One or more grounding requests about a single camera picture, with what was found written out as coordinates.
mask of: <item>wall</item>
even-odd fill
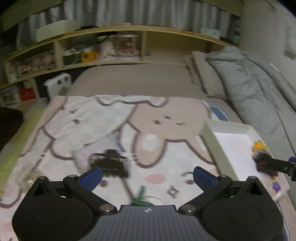
[[[296,61],[284,55],[284,43],[288,19],[296,19],[281,4],[267,0],[245,0],[242,17],[240,48],[261,56],[271,62],[296,89]]]

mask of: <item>curtain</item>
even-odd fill
[[[231,14],[196,0],[66,0],[34,14],[18,25],[17,48],[35,42],[35,30],[59,20],[78,20],[81,26],[119,23],[155,25],[199,33],[215,28],[227,37]]]

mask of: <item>silver screw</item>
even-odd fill
[[[196,210],[196,207],[191,204],[185,204],[181,207],[184,212],[191,213]]]
[[[114,206],[112,204],[103,204],[100,206],[100,209],[103,211],[103,212],[111,212],[113,209],[114,209]]]

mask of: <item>bed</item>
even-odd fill
[[[52,181],[80,175],[89,168],[83,160],[106,148],[130,160],[130,178],[105,177],[94,190],[117,208],[129,204],[140,185],[147,187],[150,202],[177,208],[201,193],[192,180],[193,168],[218,174],[199,138],[203,122],[242,121],[221,99],[227,100],[225,91],[209,87],[204,92],[190,62],[186,65],[98,66],[86,70],[68,96],[54,97],[8,179],[0,203],[0,240],[17,240],[11,218],[25,195],[19,183],[28,172]],[[207,68],[204,76],[212,81]],[[285,240],[296,240],[296,214],[288,195],[278,207]]]

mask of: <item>blue pattern on blanket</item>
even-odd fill
[[[217,116],[217,118],[221,121],[231,121],[230,117],[225,113],[224,110],[215,106],[213,103],[208,102],[209,108],[211,111]]]

